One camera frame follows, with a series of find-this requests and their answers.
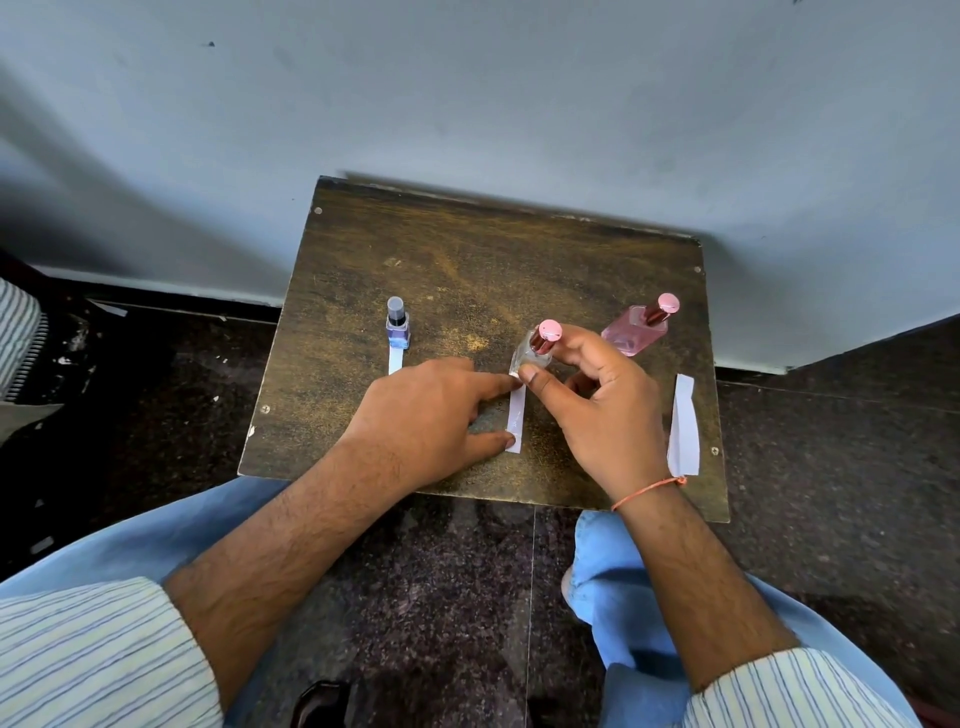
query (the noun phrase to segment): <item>wooden table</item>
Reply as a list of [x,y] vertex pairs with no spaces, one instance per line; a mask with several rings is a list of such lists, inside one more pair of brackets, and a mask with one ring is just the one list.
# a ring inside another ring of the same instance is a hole
[[[665,337],[637,357],[660,383],[669,428],[677,372],[695,379],[701,468],[687,493],[730,519],[700,245],[690,238],[544,210],[321,178],[300,242],[239,472],[293,479],[336,442],[387,370],[386,302],[411,316],[404,364],[467,355],[506,372],[544,318],[602,329],[631,303],[682,302]],[[506,426],[506,398],[474,427]],[[527,396],[523,448],[429,489],[452,496],[602,509],[553,418]]]

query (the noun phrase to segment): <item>gray wall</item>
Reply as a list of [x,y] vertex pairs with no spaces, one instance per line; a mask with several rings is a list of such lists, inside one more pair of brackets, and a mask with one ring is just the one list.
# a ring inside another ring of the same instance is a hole
[[276,302],[343,170],[705,237],[720,363],[960,311],[954,0],[4,0],[0,200],[64,275]]

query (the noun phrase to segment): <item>tabletop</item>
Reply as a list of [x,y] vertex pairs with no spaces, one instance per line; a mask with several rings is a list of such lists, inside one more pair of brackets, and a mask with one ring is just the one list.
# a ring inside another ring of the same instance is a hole
[[[669,430],[676,374],[694,378],[700,474],[687,495],[730,519],[703,254],[692,238],[550,210],[320,178],[307,216],[239,473],[294,479],[336,442],[370,383],[387,374],[386,302],[410,315],[404,365],[465,355],[506,372],[545,318],[601,330],[669,291],[681,310],[637,355],[660,384]],[[570,370],[551,365],[561,376]],[[507,399],[473,428],[503,429]],[[610,506],[527,394],[522,449],[426,492],[585,509]]]

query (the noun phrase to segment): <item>person's left hand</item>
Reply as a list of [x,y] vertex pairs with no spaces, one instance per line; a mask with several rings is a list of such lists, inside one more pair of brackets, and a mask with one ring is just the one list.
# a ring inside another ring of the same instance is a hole
[[509,432],[470,434],[467,427],[481,400],[520,384],[510,375],[474,372],[463,357],[404,367],[370,385],[339,442],[390,458],[398,487],[409,493],[512,445]]

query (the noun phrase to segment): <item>gray bottle cap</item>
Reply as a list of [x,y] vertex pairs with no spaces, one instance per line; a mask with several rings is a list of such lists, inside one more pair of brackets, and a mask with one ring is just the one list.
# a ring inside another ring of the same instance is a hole
[[391,321],[399,322],[405,318],[403,299],[400,296],[391,296],[387,301],[387,316]]

